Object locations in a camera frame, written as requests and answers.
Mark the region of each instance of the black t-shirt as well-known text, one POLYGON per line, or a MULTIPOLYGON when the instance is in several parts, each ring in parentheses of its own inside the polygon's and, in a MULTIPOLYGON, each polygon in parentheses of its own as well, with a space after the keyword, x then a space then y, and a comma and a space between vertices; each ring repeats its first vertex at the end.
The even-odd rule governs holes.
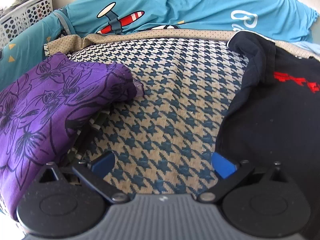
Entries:
POLYGON ((320 62, 295 57, 250 32, 235 34, 228 46, 249 63, 221 124, 216 152, 264 167, 280 161, 311 207, 302 235, 319 239, 320 62))

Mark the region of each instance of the teal fabric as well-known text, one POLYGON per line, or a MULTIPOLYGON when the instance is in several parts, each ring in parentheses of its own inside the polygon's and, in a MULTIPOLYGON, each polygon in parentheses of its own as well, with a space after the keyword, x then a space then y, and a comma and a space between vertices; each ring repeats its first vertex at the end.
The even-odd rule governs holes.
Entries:
MULTIPOLYGON (((310 27, 318 17, 296 0, 77 0, 55 12, 81 37, 152 28, 248 29, 289 42, 312 41, 310 27)), ((50 14, 0 50, 0 91, 43 61, 43 44, 61 31, 50 14)))
POLYGON ((297 0, 77 0, 63 11, 81 37, 107 25, 116 27, 110 33, 119 34, 171 25, 197 30, 248 29, 289 42, 312 41, 309 29, 318 16, 297 0), (99 15, 108 5, 112 7, 109 15, 99 15), (120 26, 121 19, 140 11, 144 12, 140 18, 120 26))

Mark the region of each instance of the red logo on black shirt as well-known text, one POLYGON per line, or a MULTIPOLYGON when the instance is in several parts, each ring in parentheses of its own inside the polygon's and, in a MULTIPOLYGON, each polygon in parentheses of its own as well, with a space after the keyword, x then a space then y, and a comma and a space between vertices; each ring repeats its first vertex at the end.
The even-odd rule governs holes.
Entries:
POLYGON ((320 90, 320 86, 316 82, 308 82, 305 78, 296 78, 293 76, 290 76, 287 73, 281 73, 281 72, 274 72, 275 79, 279 80, 280 82, 286 82, 288 80, 293 80, 296 82, 299 86, 304 86, 303 84, 307 84, 308 88, 315 93, 320 90))

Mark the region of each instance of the purple floral fabric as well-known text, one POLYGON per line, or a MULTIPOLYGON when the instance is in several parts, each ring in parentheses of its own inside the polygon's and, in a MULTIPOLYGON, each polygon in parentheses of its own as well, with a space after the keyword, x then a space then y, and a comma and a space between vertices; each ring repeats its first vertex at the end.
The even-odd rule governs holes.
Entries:
POLYGON ((76 131, 114 101, 143 95, 123 64, 57 53, 0 92, 0 197, 12 218, 41 166, 59 162, 76 131))

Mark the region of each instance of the houndstooth fabric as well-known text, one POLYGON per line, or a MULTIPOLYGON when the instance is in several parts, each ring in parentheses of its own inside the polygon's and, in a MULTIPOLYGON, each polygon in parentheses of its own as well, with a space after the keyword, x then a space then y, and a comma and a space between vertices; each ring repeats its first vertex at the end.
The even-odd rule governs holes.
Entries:
POLYGON ((117 103, 91 143, 91 159, 116 153, 105 180, 126 193, 192 193, 212 187, 215 138, 248 59, 225 42, 146 39, 93 45, 73 61, 121 62, 146 95, 117 103))

